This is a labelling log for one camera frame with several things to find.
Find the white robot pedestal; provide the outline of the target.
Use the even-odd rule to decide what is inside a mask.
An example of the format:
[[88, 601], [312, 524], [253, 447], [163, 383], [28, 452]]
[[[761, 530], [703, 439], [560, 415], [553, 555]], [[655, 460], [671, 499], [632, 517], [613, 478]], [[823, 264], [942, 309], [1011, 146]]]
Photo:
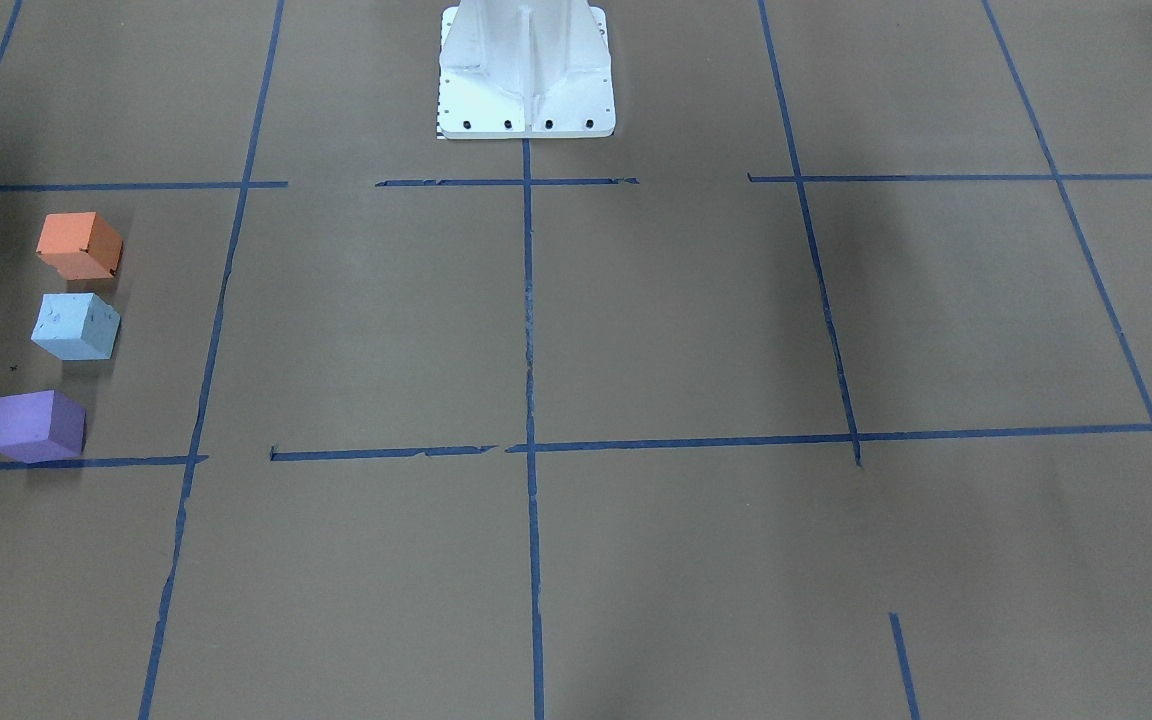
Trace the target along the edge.
[[604, 138], [617, 126], [607, 14], [588, 1], [461, 1], [439, 22], [435, 132]]

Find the orange foam block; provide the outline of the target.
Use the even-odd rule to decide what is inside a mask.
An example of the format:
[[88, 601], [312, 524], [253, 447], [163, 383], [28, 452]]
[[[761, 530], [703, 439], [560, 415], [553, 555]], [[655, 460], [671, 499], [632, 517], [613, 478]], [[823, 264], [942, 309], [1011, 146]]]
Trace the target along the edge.
[[35, 253], [67, 281], [101, 281], [118, 275], [123, 243], [96, 211], [70, 211], [44, 218]]

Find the light blue foam block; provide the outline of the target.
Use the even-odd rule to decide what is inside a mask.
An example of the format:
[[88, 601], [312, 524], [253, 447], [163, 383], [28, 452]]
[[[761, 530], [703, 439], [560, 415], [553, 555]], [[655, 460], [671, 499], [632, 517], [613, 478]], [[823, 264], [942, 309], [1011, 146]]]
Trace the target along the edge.
[[45, 293], [31, 341], [60, 361], [109, 361], [122, 314], [96, 293]]

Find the purple foam block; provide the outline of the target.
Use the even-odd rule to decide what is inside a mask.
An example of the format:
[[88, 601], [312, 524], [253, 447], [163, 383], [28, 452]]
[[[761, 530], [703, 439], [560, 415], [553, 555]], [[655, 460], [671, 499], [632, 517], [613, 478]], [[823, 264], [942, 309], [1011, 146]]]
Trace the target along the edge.
[[0, 455], [26, 464], [78, 457], [86, 410], [56, 389], [0, 397]]

